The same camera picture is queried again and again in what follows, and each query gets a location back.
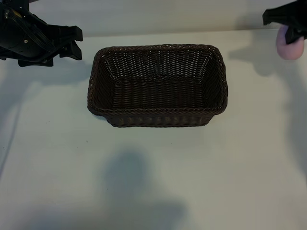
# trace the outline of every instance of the pink ball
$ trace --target pink ball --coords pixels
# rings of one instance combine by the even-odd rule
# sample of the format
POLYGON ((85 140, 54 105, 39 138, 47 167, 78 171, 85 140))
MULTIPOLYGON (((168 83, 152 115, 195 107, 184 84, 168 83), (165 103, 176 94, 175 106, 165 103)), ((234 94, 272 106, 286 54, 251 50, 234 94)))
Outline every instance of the pink ball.
POLYGON ((285 60, 299 59, 304 52, 304 37, 301 37, 296 42, 287 45, 285 39, 287 29, 288 26, 282 25, 278 31, 276 39, 277 53, 285 60))

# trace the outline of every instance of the white backdrop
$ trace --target white backdrop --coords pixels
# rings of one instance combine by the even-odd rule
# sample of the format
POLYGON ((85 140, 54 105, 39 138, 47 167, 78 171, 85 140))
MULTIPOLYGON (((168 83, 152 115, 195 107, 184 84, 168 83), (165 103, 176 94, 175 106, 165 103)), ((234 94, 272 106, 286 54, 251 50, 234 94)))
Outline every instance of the white backdrop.
POLYGON ((31 12, 49 24, 77 25, 86 36, 262 27, 267 8, 289 0, 40 0, 31 12))

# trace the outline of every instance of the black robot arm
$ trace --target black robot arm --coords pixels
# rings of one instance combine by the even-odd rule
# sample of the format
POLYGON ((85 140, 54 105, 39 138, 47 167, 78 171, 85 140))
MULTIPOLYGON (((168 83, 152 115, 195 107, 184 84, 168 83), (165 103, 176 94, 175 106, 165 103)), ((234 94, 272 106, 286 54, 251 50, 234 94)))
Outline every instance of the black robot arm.
POLYGON ((13 58, 21 67, 53 66, 53 58, 82 59, 75 41, 82 41, 77 26, 48 25, 29 12, 29 0, 0 2, 0 59, 13 58))

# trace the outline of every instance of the white table surface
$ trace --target white table surface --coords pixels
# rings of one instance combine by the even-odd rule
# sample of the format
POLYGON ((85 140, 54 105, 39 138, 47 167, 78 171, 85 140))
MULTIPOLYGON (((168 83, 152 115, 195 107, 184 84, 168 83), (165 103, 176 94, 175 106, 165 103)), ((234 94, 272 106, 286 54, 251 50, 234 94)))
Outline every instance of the white table surface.
POLYGON ((1 230, 305 230, 307 53, 275 30, 86 38, 83 61, 0 62, 1 230), (108 46, 220 49, 226 111, 204 127, 114 128, 87 110, 108 46))

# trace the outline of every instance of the brown wicker basket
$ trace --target brown wicker basket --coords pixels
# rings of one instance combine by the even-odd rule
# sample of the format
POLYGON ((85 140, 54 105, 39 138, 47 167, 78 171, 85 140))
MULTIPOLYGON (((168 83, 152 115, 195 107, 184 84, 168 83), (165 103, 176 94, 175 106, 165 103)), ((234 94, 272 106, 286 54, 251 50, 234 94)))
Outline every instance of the brown wicker basket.
POLYGON ((95 56, 88 109, 115 127, 203 126, 225 110, 227 96, 213 46, 110 47, 95 56))

